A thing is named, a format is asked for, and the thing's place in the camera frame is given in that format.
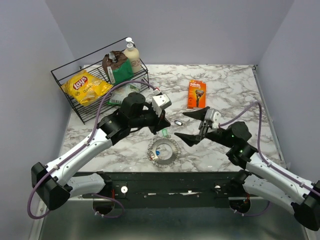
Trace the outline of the black key tag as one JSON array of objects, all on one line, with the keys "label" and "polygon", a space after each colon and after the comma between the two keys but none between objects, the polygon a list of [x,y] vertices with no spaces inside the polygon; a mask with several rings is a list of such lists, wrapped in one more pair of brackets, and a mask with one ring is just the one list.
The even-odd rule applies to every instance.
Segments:
[{"label": "black key tag", "polygon": [[182,126],[183,125],[183,123],[181,121],[179,121],[179,120],[175,120],[174,123],[176,125],[178,125],[178,126]]}]

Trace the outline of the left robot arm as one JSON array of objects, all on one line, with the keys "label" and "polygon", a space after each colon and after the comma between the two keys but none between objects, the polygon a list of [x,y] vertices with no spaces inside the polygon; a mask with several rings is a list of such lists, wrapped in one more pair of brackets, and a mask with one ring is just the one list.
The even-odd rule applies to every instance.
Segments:
[{"label": "left robot arm", "polygon": [[47,164],[37,162],[32,166],[32,192],[38,194],[50,211],[79,195],[107,197],[111,185],[104,173],[82,177],[75,174],[98,154],[129,136],[133,129],[147,127],[156,134],[169,127],[165,110],[171,104],[170,98],[163,93],[153,96],[151,102],[146,102],[138,92],[130,93],[117,110],[103,117],[92,132],[67,153]]}]

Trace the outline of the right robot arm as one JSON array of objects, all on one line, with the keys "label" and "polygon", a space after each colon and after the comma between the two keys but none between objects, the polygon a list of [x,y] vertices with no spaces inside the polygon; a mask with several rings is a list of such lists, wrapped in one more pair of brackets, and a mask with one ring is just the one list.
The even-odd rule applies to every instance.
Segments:
[{"label": "right robot arm", "polygon": [[305,228],[320,229],[320,183],[295,175],[269,160],[261,147],[248,143],[252,137],[245,122],[236,118],[220,123],[221,114],[210,107],[184,112],[184,115],[200,121],[198,134],[175,133],[188,146],[208,139],[229,149],[229,161],[240,167],[237,177],[230,182],[230,191],[241,196],[244,193],[261,197],[289,213]]}]

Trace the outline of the green key tag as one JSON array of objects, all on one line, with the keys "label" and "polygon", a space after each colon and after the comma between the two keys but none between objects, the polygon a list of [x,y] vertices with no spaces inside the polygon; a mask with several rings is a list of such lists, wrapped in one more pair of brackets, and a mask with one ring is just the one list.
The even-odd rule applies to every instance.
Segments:
[{"label": "green key tag", "polygon": [[162,135],[163,137],[166,137],[168,135],[167,129],[162,130]]}]

